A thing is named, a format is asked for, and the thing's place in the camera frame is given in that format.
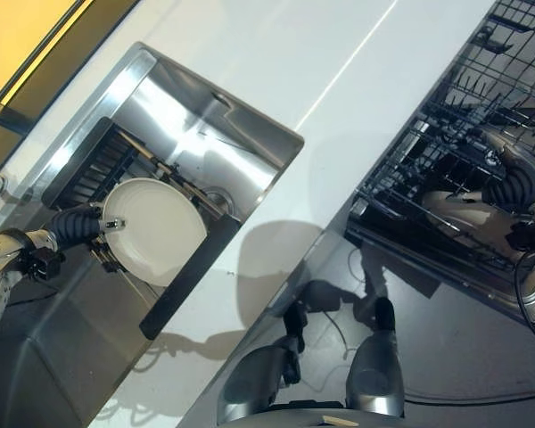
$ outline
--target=white plate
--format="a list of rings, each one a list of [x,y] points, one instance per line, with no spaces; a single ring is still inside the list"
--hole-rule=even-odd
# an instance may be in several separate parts
[[[103,218],[125,227],[105,238],[131,274],[166,287],[206,237],[196,208],[178,190],[152,178],[133,178],[107,196]]]

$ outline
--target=kitchen counter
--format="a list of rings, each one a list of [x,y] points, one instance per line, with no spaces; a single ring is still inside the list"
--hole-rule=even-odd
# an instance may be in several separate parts
[[[305,145],[90,426],[180,421],[492,3],[143,0],[129,14],[4,167],[0,225],[62,161],[64,125],[136,41]]]

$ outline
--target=gray floor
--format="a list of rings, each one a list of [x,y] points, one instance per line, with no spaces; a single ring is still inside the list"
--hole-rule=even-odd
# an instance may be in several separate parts
[[[401,266],[375,248],[364,248],[361,255],[346,242],[333,245],[332,256],[318,269],[310,269],[310,276],[358,297],[366,295],[368,282],[378,294],[388,293],[396,311],[408,398],[475,399],[535,392],[535,338],[526,327]],[[336,326],[324,313],[309,314],[304,332],[307,348],[300,356],[302,380],[280,390],[277,403],[293,399],[344,401],[350,361],[370,329],[355,319],[351,303],[342,303],[340,310],[327,315]],[[234,363],[250,349],[271,343],[283,333],[282,322],[269,315],[258,322],[181,426],[213,426],[216,398]],[[535,427],[535,401],[468,408],[407,404],[406,415],[409,422],[424,427]]]

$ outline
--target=stainless steel sink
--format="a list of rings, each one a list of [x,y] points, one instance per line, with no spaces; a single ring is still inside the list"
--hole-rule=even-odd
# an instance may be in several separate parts
[[[32,202],[2,226],[38,228],[53,213],[41,196],[109,118],[244,222],[290,165],[302,140],[190,70],[135,45],[53,144],[55,155],[22,185]],[[139,175],[126,171],[122,179]],[[26,281],[0,325],[0,427],[87,426],[150,344],[139,323],[159,293],[104,272],[85,247],[62,276]]]

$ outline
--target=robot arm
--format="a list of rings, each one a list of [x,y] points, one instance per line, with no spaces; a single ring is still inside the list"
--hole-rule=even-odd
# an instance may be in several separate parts
[[[57,213],[36,231],[9,229],[0,233],[0,320],[13,287],[24,276],[42,280],[55,277],[63,261],[60,251],[124,226],[118,218],[103,222],[100,217],[100,207],[85,205]]]
[[[502,210],[531,214],[535,221],[535,160],[521,146],[512,144],[494,130],[484,134],[507,169],[506,178],[490,182],[482,191],[484,202]]]

